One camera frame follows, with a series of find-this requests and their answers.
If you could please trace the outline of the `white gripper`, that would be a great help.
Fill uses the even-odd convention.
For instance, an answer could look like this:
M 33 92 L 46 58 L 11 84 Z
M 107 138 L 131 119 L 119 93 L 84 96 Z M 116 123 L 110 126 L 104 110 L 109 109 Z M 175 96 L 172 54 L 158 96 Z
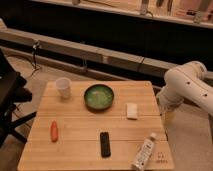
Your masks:
M 165 125 L 168 125 L 174 118 L 174 111 L 176 110 L 177 105 L 167 105 L 163 106 L 162 116 Z

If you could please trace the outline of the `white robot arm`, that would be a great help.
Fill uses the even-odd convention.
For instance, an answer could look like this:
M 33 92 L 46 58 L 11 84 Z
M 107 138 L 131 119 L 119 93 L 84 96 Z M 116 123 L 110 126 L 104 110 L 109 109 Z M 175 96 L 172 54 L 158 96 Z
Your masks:
M 213 87 L 204 82 L 207 74 L 205 65 L 191 61 L 169 69 L 165 75 L 165 86 L 156 99 L 165 125 L 174 118 L 173 111 L 185 99 L 198 105 L 213 117 Z

